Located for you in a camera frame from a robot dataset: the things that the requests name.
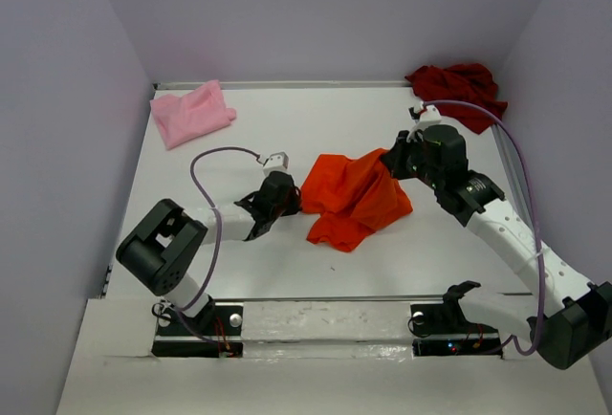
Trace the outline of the pink t shirt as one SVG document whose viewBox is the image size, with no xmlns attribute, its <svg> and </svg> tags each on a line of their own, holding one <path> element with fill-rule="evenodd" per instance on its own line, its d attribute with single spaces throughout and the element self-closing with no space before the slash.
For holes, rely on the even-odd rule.
<svg viewBox="0 0 612 415">
<path fill-rule="evenodd" d="M 149 101 L 151 115 L 166 150 L 226 128 L 236 119 L 228 107 L 219 80 L 211 80 L 177 97 L 164 95 Z"/>
</svg>

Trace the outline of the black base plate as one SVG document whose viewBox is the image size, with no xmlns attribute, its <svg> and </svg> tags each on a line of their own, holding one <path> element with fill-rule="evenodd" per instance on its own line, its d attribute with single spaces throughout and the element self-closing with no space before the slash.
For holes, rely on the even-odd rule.
<svg viewBox="0 0 612 415">
<path fill-rule="evenodd" d="M 459 301 L 479 287 L 479 283 L 465 281 L 449 287 L 437 303 L 410 305 L 407 329 L 414 337 L 415 357 L 503 357 L 498 331 L 467 321 L 460 308 Z"/>
<path fill-rule="evenodd" d="M 243 310 L 239 303 L 219 303 L 210 323 L 194 336 L 167 302 L 157 302 L 151 307 L 156 319 L 151 352 L 158 358 L 241 358 Z"/>
</svg>

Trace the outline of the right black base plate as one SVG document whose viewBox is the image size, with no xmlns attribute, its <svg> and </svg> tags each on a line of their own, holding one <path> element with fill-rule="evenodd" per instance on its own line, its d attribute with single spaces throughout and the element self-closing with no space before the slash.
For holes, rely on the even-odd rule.
<svg viewBox="0 0 612 415">
<path fill-rule="evenodd" d="M 415 357 L 503 357 L 498 331 L 467 321 L 460 308 L 459 301 L 479 287 L 479 283 L 465 281 L 449 287 L 437 303 L 410 305 L 407 329 L 414 337 Z"/>
</svg>

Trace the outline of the dark red t shirt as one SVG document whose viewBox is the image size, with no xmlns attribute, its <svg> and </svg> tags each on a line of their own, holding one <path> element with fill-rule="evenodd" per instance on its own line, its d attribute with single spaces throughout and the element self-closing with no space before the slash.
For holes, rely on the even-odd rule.
<svg viewBox="0 0 612 415">
<path fill-rule="evenodd" d="M 487 109 L 502 119 L 508 102 L 498 98 L 499 87 L 492 72 L 482 64 L 458 64 L 447 68 L 421 66 L 404 77 L 416 97 L 423 101 L 460 100 Z M 493 120 L 475 109 L 457 104 L 439 106 L 442 115 L 458 120 L 475 134 L 482 134 Z"/>
</svg>

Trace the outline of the orange t shirt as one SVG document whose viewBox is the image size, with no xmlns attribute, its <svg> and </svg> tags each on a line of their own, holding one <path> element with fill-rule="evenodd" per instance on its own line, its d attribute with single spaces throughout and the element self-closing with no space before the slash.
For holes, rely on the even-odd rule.
<svg viewBox="0 0 612 415">
<path fill-rule="evenodd" d="M 399 181 L 382 162 L 386 152 L 378 148 L 357 159 L 317 157 L 300 190 L 301 211 L 318 216 L 308 242 L 351 252 L 366 237 L 413 212 Z"/>
</svg>

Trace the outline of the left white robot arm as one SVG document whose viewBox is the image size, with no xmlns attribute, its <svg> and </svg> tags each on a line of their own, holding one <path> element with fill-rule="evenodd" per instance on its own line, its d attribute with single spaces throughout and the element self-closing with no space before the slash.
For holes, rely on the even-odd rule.
<svg viewBox="0 0 612 415">
<path fill-rule="evenodd" d="M 249 242 L 267 233 L 281 217 L 300 211 L 293 177 L 273 171 L 260 188 L 223 207 L 204 209 L 196 218 L 170 199 L 162 199 L 121 241 L 116 260 L 153 295 L 175 308 L 182 326 L 200 334 L 215 316 L 214 299 L 189 274 L 196 253 L 223 241 Z"/>
</svg>

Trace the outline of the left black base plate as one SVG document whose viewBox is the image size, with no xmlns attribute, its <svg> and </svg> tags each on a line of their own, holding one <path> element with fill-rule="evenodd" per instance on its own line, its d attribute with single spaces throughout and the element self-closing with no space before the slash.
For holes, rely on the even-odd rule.
<svg viewBox="0 0 612 415">
<path fill-rule="evenodd" d="M 151 352 L 158 358 L 241 358 L 243 310 L 239 303 L 219 303 L 210 323 L 194 336 L 167 302 L 157 302 L 151 307 L 156 319 Z"/>
</svg>

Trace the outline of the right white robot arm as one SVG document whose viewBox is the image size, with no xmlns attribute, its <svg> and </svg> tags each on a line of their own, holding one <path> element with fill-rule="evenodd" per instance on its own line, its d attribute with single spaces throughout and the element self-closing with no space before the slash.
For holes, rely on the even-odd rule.
<svg viewBox="0 0 612 415">
<path fill-rule="evenodd" d="M 403 130 L 381 160 L 392 178 L 417 179 L 431 188 L 441 209 L 480 238 L 530 292 L 513 297 L 489 294 L 477 281 L 452 285 L 440 303 L 413 308 L 418 338 L 488 326 L 529 341 L 559 370 L 611 338 L 610 283 L 592 282 L 536 242 L 536 227 L 518 216 L 502 189 L 470 169 L 465 139 L 456 128 Z"/>
</svg>

